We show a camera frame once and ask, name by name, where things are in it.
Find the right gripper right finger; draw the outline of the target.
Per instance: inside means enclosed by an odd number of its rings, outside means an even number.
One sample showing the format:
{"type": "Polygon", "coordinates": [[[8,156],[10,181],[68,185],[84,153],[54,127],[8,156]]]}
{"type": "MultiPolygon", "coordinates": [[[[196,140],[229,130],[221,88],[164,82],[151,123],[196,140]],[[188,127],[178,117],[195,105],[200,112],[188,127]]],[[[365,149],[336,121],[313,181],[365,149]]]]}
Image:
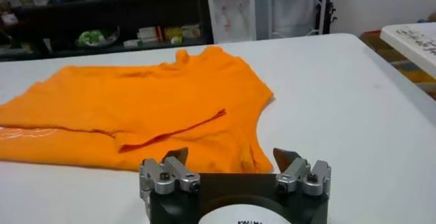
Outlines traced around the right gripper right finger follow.
{"type": "Polygon", "coordinates": [[[297,152],[273,149],[273,156],[280,170],[276,175],[276,188],[280,194],[293,193],[301,188],[305,195],[330,196],[331,167],[318,160],[313,166],[297,152]]]}

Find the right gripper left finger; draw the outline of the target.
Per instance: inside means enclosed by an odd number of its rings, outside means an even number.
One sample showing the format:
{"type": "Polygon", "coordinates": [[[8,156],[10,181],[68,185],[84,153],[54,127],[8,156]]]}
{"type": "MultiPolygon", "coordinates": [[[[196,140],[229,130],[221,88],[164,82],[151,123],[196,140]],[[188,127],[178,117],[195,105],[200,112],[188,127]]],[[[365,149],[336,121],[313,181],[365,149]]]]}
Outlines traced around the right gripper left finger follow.
{"type": "Polygon", "coordinates": [[[146,199],[151,192],[169,195],[177,189],[197,193],[200,190],[200,175],[185,167],[188,148],[171,150],[158,163],[144,159],[140,164],[140,198],[146,199]]]}

